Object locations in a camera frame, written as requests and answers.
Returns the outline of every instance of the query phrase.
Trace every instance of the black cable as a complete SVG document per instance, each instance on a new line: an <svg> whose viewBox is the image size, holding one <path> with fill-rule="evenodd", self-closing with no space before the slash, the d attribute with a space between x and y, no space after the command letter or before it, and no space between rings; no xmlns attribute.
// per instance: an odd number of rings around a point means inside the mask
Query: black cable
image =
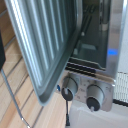
<svg viewBox="0 0 128 128"><path fill-rule="evenodd" d="M68 101L66 101L66 110L67 110L66 114L68 114Z"/></svg>
<svg viewBox="0 0 128 128"><path fill-rule="evenodd" d="M15 96L14 96L14 94L13 94L13 92L12 92L12 89L11 89L9 83L8 83L7 77L6 77L6 75L5 75L4 71L3 71L3 69L1 69L1 74L2 74L2 76L3 76L3 79L4 79L4 81L5 81L5 84L6 84L6 86L7 86L7 89L8 89L8 91L9 91L11 97L12 97L12 100L13 100L13 102L14 102L14 104L15 104L15 107L16 107L16 109L17 109L17 112L18 112L18 114L19 114L21 120L24 122L24 124L27 126L27 128L30 128L29 124L26 122L26 120L23 118L23 116L22 116L22 114L21 114L21 111L20 111L20 109L19 109L19 106L18 106L18 104L17 104L17 102L16 102Z"/></svg>
<svg viewBox="0 0 128 128"><path fill-rule="evenodd" d="M66 126L70 126L69 115L68 115L68 101L66 101Z"/></svg>
<svg viewBox="0 0 128 128"><path fill-rule="evenodd" d="M116 99L113 100L113 103L128 107L128 103L123 102L123 101L119 101L119 100L116 100Z"/></svg>

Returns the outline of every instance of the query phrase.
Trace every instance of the dial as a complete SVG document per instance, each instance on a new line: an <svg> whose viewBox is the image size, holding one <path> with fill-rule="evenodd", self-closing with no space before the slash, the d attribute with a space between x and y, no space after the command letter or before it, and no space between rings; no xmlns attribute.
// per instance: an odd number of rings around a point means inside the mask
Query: dial
<svg viewBox="0 0 128 128"><path fill-rule="evenodd" d="M104 93L97 85L90 85L87 89L87 106L93 111L98 111L102 107Z"/></svg>
<svg viewBox="0 0 128 128"><path fill-rule="evenodd" d="M61 94L65 100L72 101L75 94L77 93L77 90L78 85L73 78L67 77L64 79Z"/></svg>

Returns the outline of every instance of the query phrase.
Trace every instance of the metal grille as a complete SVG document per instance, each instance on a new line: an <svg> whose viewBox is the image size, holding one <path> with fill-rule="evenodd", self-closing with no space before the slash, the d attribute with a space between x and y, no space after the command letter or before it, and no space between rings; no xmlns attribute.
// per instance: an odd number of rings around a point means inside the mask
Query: metal grille
<svg viewBox="0 0 128 128"><path fill-rule="evenodd" d="M117 74L114 99L128 103L128 74Z"/></svg>
<svg viewBox="0 0 128 128"><path fill-rule="evenodd" d="M5 2L34 90L45 105L78 38L82 0Z"/></svg>

